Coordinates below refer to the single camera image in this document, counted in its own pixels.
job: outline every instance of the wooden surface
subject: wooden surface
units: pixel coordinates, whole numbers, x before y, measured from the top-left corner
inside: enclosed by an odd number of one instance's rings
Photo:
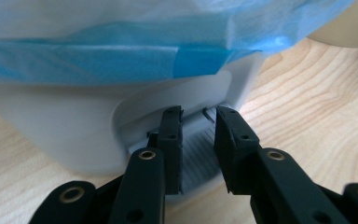
[[[241,114],[263,147],[289,152],[315,182],[337,192],[358,182],[358,49],[306,39],[270,57]],[[26,223],[62,183],[111,178],[64,169],[0,118],[0,223]],[[168,224],[254,222],[249,197],[223,182],[166,208]]]

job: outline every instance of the blue trash bag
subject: blue trash bag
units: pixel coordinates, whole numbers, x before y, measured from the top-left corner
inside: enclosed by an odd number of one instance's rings
[[[0,82],[112,85],[215,74],[292,47],[352,0],[0,0]]]

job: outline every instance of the white container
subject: white container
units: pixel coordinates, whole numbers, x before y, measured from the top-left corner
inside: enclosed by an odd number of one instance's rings
[[[0,84],[0,115],[72,170],[121,174],[129,150],[145,147],[146,133],[159,126],[164,108],[181,105],[185,110],[186,142],[187,136],[208,126],[205,108],[243,104],[263,62],[256,53],[226,65],[214,76],[152,83],[104,87]],[[208,141],[208,146],[213,143],[213,139]],[[187,150],[191,154],[197,149]],[[204,169],[203,159],[195,163]],[[184,169],[189,166],[185,161]]]

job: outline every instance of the beige round object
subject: beige round object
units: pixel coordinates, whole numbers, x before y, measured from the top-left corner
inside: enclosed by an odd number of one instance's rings
[[[309,38],[325,44],[358,48],[358,0],[338,18],[312,33]]]

